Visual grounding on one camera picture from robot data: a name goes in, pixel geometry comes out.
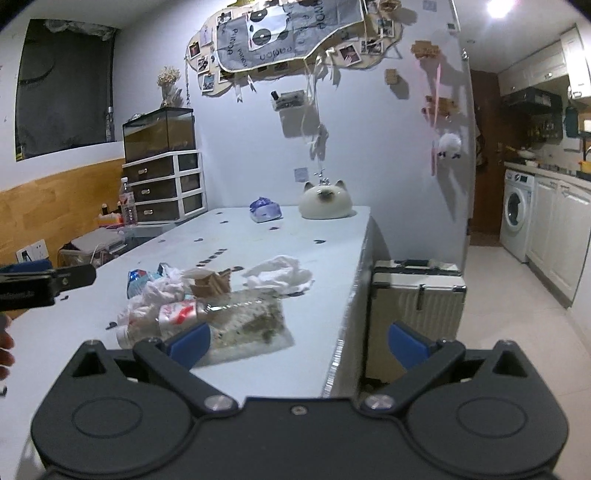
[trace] human hand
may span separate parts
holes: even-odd
[[[0,313],[0,315],[4,315],[6,318],[6,327],[8,327],[12,320],[11,318],[6,315],[5,313]],[[7,367],[11,367],[14,363],[14,357],[8,352],[12,347],[14,347],[14,340],[12,337],[6,333],[6,331],[0,331],[0,380],[4,380],[9,374],[10,370]]]

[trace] range hood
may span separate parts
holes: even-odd
[[[530,115],[562,112],[562,98],[555,93],[529,87],[519,92],[510,93],[501,99],[509,108],[517,109]]]

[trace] glass tank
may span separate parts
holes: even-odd
[[[161,153],[195,150],[192,108],[164,107],[123,125],[127,163]]]

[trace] countertop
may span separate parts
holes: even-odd
[[[591,192],[591,181],[583,180],[578,177],[572,177],[571,175],[558,173],[556,171],[544,170],[543,168],[528,167],[527,165],[520,165],[518,163],[508,161],[505,162],[505,167],[510,168],[511,170],[522,171],[524,173],[531,173],[533,175],[538,175],[540,177],[562,180],[570,183],[571,185],[575,185],[576,187]]]
[[[192,372],[240,403],[247,396],[326,395],[344,319],[359,288],[356,275],[364,253],[371,250],[369,208],[354,210],[355,215],[344,219],[306,220],[297,207],[282,207],[284,217],[266,223],[253,222],[248,208],[213,210],[100,267],[95,284],[67,292],[67,300],[57,299],[52,307],[19,317],[9,330],[15,339],[16,363],[6,380],[8,394],[0,398],[2,480],[32,480],[43,471],[30,443],[31,419],[82,342],[99,339],[109,349],[118,348],[114,331],[105,328],[126,306],[127,273],[137,268],[154,271],[160,262],[192,268],[220,248],[228,250],[208,263],[212,270],[248,269],[276,255],[298,258],[303,268],[313,272],[315,283],[303,295],[282,300],[294,345]],[[367,263],[371,269],[371,258]],[[240,273],[232,273],[231,286],[244,288]]]

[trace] silver bolt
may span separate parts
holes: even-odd
[[[365,399],[365,404],[372,410],[389,410],[396,402],[390,395],[377,394],[370,395]]]
[[[308,413],[308,409],[303,405],[296,405],[295,407],[291,408],[291,412],[294,415],[306,415]]]
[[[234,406],[234,401],[227,395],[212,395],[206,398],[204,403],[211,411],[226,411]]]

